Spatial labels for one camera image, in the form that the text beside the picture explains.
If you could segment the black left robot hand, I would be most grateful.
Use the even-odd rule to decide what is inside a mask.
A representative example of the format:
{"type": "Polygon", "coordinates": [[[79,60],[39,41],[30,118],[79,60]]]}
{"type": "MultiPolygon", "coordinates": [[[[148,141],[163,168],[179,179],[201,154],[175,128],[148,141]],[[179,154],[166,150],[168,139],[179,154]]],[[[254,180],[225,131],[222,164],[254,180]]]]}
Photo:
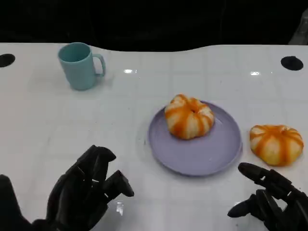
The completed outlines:
{"type": "Polygon", "coordinates": [[[104,216],[110,201],[120,194],[134,196],[121,171],[107,176],[108,165],[115,159],[108,148],[92,145],[57,180],[46,214],[55,231],[89,231],[104,216]]]}

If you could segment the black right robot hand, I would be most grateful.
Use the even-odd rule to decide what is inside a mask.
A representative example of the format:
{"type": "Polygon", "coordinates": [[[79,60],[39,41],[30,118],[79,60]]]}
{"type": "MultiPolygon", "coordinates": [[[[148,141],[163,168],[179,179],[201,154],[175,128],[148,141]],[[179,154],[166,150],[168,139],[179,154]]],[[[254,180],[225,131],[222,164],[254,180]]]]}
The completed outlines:
{"type": "Polygon", "coordinates": [[[238,170],[255,184],[264,187],[234,207],[230,218],[248,214],[263,222],[269,231],[306,231],[308,229],[308,196],[275,171],[242,162],[238,170]]]}

